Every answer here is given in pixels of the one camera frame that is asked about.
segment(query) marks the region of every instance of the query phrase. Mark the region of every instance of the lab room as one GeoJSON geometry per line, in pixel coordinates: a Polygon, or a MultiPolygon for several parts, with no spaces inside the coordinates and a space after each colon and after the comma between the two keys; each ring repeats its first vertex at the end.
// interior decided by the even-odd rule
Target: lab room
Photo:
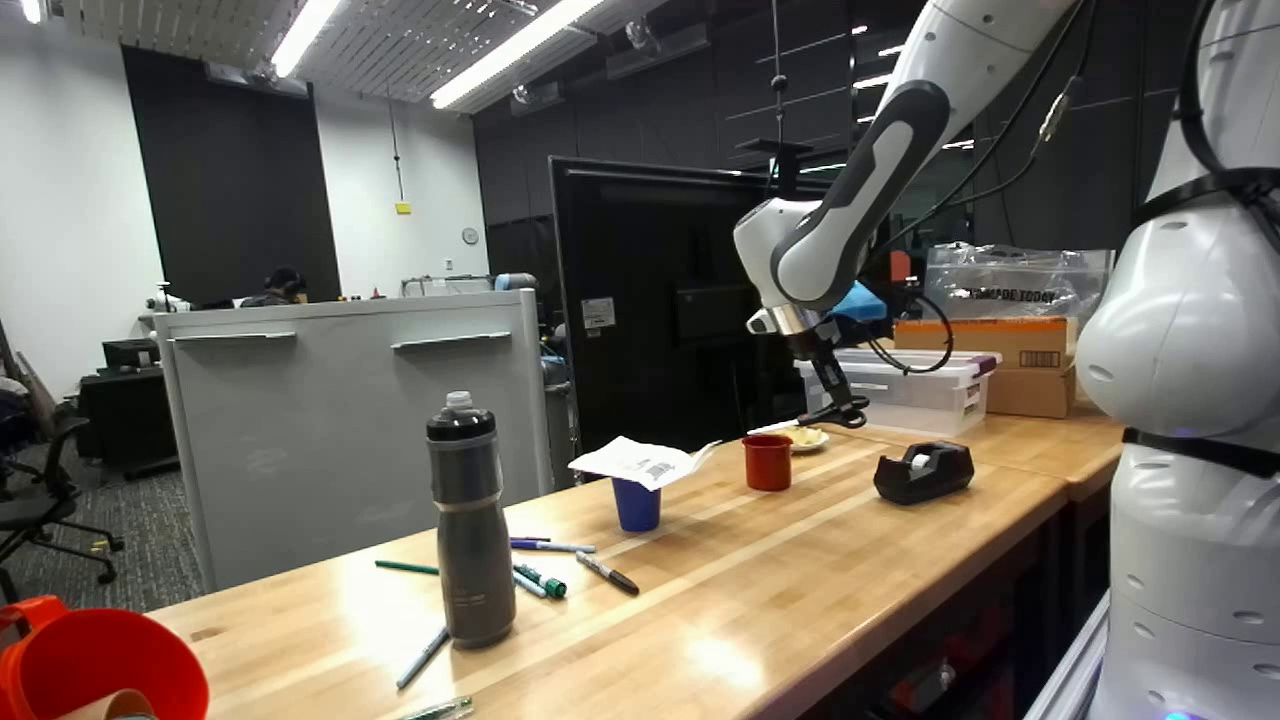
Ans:
{"type": "Polygon", "coordinates": [[[0,720],[1280,716],[1280,3],[0,0],[0,720]]]}

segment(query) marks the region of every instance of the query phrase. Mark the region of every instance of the red container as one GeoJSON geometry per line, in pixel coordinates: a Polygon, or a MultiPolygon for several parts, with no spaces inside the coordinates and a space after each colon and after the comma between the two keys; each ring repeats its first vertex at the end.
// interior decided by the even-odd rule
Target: red container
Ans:
{"type": "Polygon", "coordinates": [[[0,651],[0,720],[43,720],[121,688],[141,694],[161,720],[205,720],[207,681],[192,650],[163,625],[126,610],[69,613],[36,596],[0,613],[20,639],[0,651]]]}
{"type": "Polygon", "coordinates": [[[749,487],[786,494],[792,487],[792,436],[745,436],[749,487]]]}

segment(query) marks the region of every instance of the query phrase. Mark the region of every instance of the ceiling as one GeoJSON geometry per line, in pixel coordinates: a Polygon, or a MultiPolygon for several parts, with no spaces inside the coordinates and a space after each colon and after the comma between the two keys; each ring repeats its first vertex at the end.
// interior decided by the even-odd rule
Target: ceiling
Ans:
{"type": "MultiPolygon", "coordinates": [[[[428,105],[434,87],[507,42],[548,3],[554,0],[344,0],[296,78],[319,87],[428,105]]],[[[471,94],[455,111],[487,108],[507,96],[513,84],[546,78],[661,3],[666,0],[603,0],[505,81],[471,94]]],[[[50,23],[269,78],[269,59],[296,13],[300,0],[53,0],[50,23]]]]}

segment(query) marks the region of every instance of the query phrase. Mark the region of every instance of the metal thermos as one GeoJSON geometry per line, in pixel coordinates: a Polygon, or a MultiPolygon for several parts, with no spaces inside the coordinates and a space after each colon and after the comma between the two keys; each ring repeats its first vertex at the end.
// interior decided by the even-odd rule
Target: metal thermos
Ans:
{"type": "Polygon", "coordinates": [[[438,566],[452,645],[496,645],[513,631],[513,546],[496,479],[491,413],[448,394],[428,422],[438,566]]]}

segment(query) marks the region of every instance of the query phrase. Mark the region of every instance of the blue cup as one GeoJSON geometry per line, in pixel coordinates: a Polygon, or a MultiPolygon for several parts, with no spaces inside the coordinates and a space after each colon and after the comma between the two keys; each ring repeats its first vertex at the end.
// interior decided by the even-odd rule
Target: blue cup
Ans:
{"type": "Polygon", "coordinates": [[[633,479],[611,479],[615,519],[626,531],[652,531],[666,515],[666,494],[633,479]]]}

